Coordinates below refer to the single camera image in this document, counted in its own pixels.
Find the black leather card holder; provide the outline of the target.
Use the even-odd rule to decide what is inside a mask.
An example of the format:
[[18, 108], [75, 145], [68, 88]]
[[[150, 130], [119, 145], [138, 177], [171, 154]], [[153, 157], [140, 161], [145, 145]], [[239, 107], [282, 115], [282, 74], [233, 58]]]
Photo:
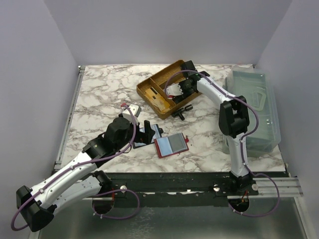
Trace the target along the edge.
[[154, 144], [155, 139], [162, 137], [163, 129], [158, 124], [150, 124], [147, 129], [141, 127], [136, 133], [133, 149], [143, 147], [149, 144]]

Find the red leather card holder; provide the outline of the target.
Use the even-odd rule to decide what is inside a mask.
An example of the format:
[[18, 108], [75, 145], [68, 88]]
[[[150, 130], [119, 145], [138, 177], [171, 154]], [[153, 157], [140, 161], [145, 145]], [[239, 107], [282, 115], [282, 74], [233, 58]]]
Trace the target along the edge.
[[188, 151], [188, 142], [188, 136], [184, 136], [183, 133], [176, 133], [169, 136], [156, 138], [154, 140], [159, 158], [165, 158]]

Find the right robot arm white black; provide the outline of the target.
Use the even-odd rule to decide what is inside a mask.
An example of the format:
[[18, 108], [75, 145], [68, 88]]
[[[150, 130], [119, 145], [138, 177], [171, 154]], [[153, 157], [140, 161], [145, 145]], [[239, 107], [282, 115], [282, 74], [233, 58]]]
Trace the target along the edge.
[[237, 192], [252, 181], [248, 167], [245, 133], [250, 124], [246, 99], [236, 97], [219, 86], [211, 77], [198, 73], [193, 62], [181, 64], [180, 69], [186, 78], [182, 82], [183, 92], [193, 90], [207, 96], [211, 101], [220, 104], [218, 125], [227, 138], [231, 171], [229, 187]]

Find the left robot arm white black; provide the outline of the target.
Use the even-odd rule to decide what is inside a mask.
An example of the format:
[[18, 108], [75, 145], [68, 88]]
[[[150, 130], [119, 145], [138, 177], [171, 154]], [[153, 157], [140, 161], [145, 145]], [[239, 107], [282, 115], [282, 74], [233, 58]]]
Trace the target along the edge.
[[107, 130], [90, 140], [67, 165], [31, 188], [21, 186], [16, 192], [16, 206], [26, 226], [37, 232], [46, 227], [55, 214], [74, 201], [111, 189], [107, 175], [99, 171], [106, 162], [124, 153], [134, 142], [151, 144], [155, 131], [148, 120], [140, 131], [135, 117], [120, 114]]

